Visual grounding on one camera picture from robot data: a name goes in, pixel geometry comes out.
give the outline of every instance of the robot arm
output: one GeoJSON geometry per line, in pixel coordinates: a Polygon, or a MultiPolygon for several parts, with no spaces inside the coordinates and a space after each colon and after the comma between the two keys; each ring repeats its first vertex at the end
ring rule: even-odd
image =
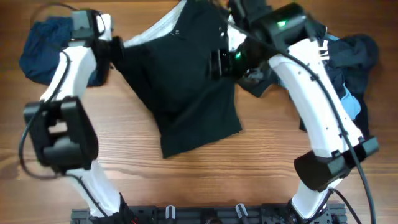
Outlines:
{"type": "MultiPolygon", "coordinates": [[[[73,11],[71,16],[74,26],[72,40],[69,47],[60,52],[53,80],[40,100],[48,101],[55,91],[57,94],[42,109],[42,115],[33,124],[30,134],[39,162],[68,177],[89,205],[90,215],[110,217],[120,211],[122,198],[96,160],[98,140],[80,98],[92,74],[108,72],[105,63],[109,64],[109,59],[114,57],[115,46],[121,41],[111,36],[109,14],[84,10],[73,11]],[[49,126],[61,124],[66,129],[49,130],[49,126]]],[[[39,105],[29,103],[26,106],[27,122],[39,110],[39,105]]]]}
{"type": "MultiPolygon", "coordinates": [[[[253,5],[253,9],[261,9],[258,11],[259,15],[247,17],[245,10],[248,11],[248,6],[243,4],[247,2],[250,1],[230,1],[232,5],[237,4],[237,10],[233,10],[237,24],[249,25],[245,28],[257,37],[307,64],[325,85],[332,103],[336,105],[338,116],[343,120],[349,141],[359,160],[363,161],[376,152],[377,140],[363,141],[361,132],[348,119],[323,68],[318,42],[312,39],[307,16],[301,7],[293,4],[267,14],[264,10],[269,9],[268,7],[253,5]],[[283,18],[283,22],[278,22],[277,18],[283,18]]],[[[56,173],[77,177],[70,179],[70,183],[89,205],[93,223],[130,223],[134,215],[96,161],[98,140],[80,102],[90,75],[94,71],[103,72],[106,68],[104,65],[109,64],[110,58],[123,56],[121,41],[111,37],[112,22],[109,15],[77,11],[72,13],[72,18],[74,38],[70,47],[64,50],[71,62],[68,64],[66,56],[60,54],[60,64],[53,82],[41,100],[47,101],[54,91],[58,91],[56,86],[64,75],[66,79],[56,97],[46,103],[45,108],[41,108],[42,103],[39,102],[29,103],[24,111],[25,120],[29,122],[36,113],[40,113],[30,129],[37,158],[43,166],[51,167],[56,173]],[[49,131],[49,126],[57,123],[65,123],[67,129],[58,133],[49,131]]],[[[232,72],[217,73],[213,77],[235,77],[236,74],[246,71],[247,64],[251,63],[237,60],[246,54],[245,48],[252,43],[247,44],[232,54],[219,52],[215,63],[219,67],[214,70],[232,72]]],[[[295,160],[295,168],[302,181],[289,203],[289,211],[293,216],[290,222],[308,223],[318,215],[328,189],[336,187],[355,167],[355,163],[348,153],[347,142],[341,137],[325,92],[311,79],[310,74],[299,64],[275,52],[256,57],[267,58],[271,68],[287,85],[308,130],[312,151],[295,160]]]]}

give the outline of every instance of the fabric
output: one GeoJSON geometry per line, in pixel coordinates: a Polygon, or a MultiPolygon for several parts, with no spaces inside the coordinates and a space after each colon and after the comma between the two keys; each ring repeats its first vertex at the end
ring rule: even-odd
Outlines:
{"type": "Polygon", "coordinates": [[[326,38],[327,40],[332,40],[332,41],[340,40],[340,38],[335,37],[334,35],[331,35],[331,34],[327,34],[327,35],[325,36],[325,38],[326,38]]]}
{"type": "Polygon", "coordinates": [[[328,35],[327,26],[325,26],[322,23],[315,21],[315,20],[311,20],[311,24],[312,24],[313,29],[315,30],[315,37],[318,40],[323,40],[325,38],[325,36],[328,35]]]}
{"type": "MultiPolygon", "coordinates": [[[[228,20],[231,23],[235,23],[232,15],[229,16],[228,20]]],[[[246,35],[240,33],[237,29],[228,25],[228,47],[230,52],[234,52],[238,47],[246,40],[246,35]]]]}
{"type": "Polygon", "coordinates": [[[210,3],[188,0],[172,32],[148,42],[140,35],[140,44],[126,48],[125,58],[115,64],[152,111],[164,158],[241,130],[234,82],[211,80],[207,71],[210,53],[228,47],[221,36],[226,29],[210,3]]]}
{"type": "Polygon", "coordinates": [[[328,77],[335,89],[337,96],[339,99],[347,95],[346,88],[344,87],[345,84],[345,77],[343,71],[340,69],[335,69],[330,67],[330,64],[326,62],[325,70],[328,74],[328,77]]]}
{"type": "Polygon", "coordinates": [[[124,42],[125,47],[143,44],[150,40],[163,37],[173,31],[187,0],[181,0],[169,13],[142,34],[124,42]]]}
{"type": "MultiPolygon", "coordinates": [[[[19,66],[26,78],[50,85],[57,70],[60,56],[54,47],[67,47],[73,30],[70,17],[49,17],[45,22],[36,22],[30,30],[19,66]]],[[[104,74],[91,74],[88,86],[100,86],[105,81],[104,74]]]]}
{"type": "Polygon", "coordinates": [[[354,35],[329,44],[330,66],[340,69],[345,78],[345,86],[359,101],[361,112],[354,123],[362,131],[364,138],[370,137],[368,107],[364,94],[368,87],[369,73],[379,60],[379,47],[367,35],[354,35]]]}
{"type": "Polygon", "coordinates": [[[361,105],[358,100],[352,96],[349,90],[345,87],[346,95],[340,100],[344,110],[351,120],[355,120],[356,116],[361,112],[361,105]]]}
{"type": "Polygon", "coordinates": [[[242,87],[242,89],[250,92],[255,97],[261,97],[261,95],[265,92],[268,87],[272,84],[279,85],[281,80],[276,75],[276,73],[268,68],[261,70],[263,73],[262,78],[253,79],[250,77],[242,77],[236,83],[242,87]]]}

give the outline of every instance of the wooden table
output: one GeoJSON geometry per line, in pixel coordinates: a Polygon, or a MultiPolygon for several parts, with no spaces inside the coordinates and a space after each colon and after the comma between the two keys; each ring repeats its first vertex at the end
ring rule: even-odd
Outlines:
{"type": "MultiPolygon", "coordinates": [[[[70,210],[85,208],[84,201],[65,180],[40,182],[28,178],[17,159],[17,144],[25,126],[24,105],[38,100],[45,90],[45,86],[26,79],[18,66],[29,32],[29,16],[37,4],[0,2],[0,223],[68,223],[70,210]]],[[[290,1],[269,2],[279,7],[290,1]]],[[[381,61],[371,74],[366,95],[371,132],[379,137],[381,150],[363,167],[378,223],[397,223],[398,2],[298,2],[333,34],[369,34],[381,48],[381,61]]],[[[87,0],[73,1],[72,5],[110,13],[116,25],[114,34],[127,40],[149,28],[176,2],[87,0]]],[[[285,203],[299,184],[293,160],[310,150],[307,135],[298,130],[295,107],[287,92],[279,88],[262,98],[238,88],[236,107],[244,131],[167,160],[161,157],[152,115],[119,72],[111,72],[105,86],[87,90],[83,102],[98,134],[99,161],[130,205],[285,203]]],[[[27,158],[29,166],[39,169],[30,141],[27,158]]],[[[369,223],[358,172],[352,171],[339,189],[363,223],[369,223]]]]}

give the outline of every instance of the light blue cloth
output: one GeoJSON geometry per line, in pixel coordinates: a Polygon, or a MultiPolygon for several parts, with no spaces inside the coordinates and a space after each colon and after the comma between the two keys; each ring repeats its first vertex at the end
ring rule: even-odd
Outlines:
{"type": "Polygon", "coordinates": [[[327,35],[325,36],[325,38],[326,38],[326,39],[329,39],[329,40],[332,40],[332,41],[340,40],[340,38],[335,37],[334,35],[330,35],[330,34],[327,34],[327,35]]]}
{"type": "Polygon", "coordinates": [[[346,90],[346,95],[342,97],[340,102],[343,105],[343,108],[348,114],[349,118],[351,118],[351,120],[355,120],[356,115],[361,112],[361,105],[359,104],[358,100],[351,95],[351,93],[345,86],[344,89],[346,90]]]}

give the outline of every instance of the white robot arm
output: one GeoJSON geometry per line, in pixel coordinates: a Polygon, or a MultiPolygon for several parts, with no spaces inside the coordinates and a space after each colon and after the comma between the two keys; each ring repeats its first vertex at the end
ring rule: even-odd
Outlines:
{"type": "MultiPolygon", "coordinates": [[[[294,5],[287,11],[292,13],[296,9],[294,5]]],[[[273,13],[285,16],[286,10],[273,13]]],[[[285,48],[291,56],[308,65],[317,74],[332,99],[332,102],[328,100],[325,91],[301,65],[281,54],[269,57],[269,65],[289,89],[311,142],[312,151],[295,161],[296,171],[302,181],[290,202],[294,216],[290,222],[293,224],[308,223],[317,216],[320,207],[325,206],[323,201],[328,195],[328,189],[336,187],[355,166],[352,157],[348,154],[349,147],[341,135],[331,103],[336,106],[338,116],[348,132],[348,139],[355,147],[360,161],[378,149],[378,145],[374,144],[375,139],[363,142],[361,131],[344,111],[323,67],[318,42],[310,37],[299,38],[291,44],[284,42],[287,28],[294,30],[288,32],[289,36],[305,31],[307,18],[301,8],[297,13],[298,15],[293,13],[292,25],[284,22],[285,30],[281,29],[280,32],[272,30],[274,27],[270,24],[275,23],[274,19],[264,17],[260,21],[261,28],[255,31],[260,34],[267,33],[267,38],[273,40],[277,47],[284,45],[282,48],[285,48]]],[[[28,104],[25,109],[25,120],[29,122],[35,114],[41,112],[30,129],[37,158],[43,166],[50,166],[55,172],[67,177],[75,177],[71,178],[70,183],[86,200],[94,220],[106,223],[109,218],[115,216],[122,216],[122,220],[128,220],[132,215],[121,211],[122,208],[126,209],[122,196],[96,161],[98,141],[80,103],[90,75],[98,69],[97,62],[103,55],[98,49],[110,46],[108,49],[105,47],[108,54],[120,53],[120,49],[113,50],[114,46],[120,45],[120,41],[114,43],[111,37],[110,15],[78,11],[72,13],[72,18],[77,32],[81,31],[80,27],[89,31],[97,29],[98,31],[94,32],[97,35],[82,37],[81,33],[75,34],[77,38],[64,50],[69,55],[70,62],[64,53],[60,53],[60,63],[53,81],[41,100],[47,101],[56,92],[55,97],[51,102],[46,102],[47,106],[44,109],[40,108],[42,102],[28,104]],[[63,78],[65,81],[57,89],[63,78]],[[50,133],[48,125],[54,126],[59,122],[65,122],[67,130],[62,133],[50,133]]]]}

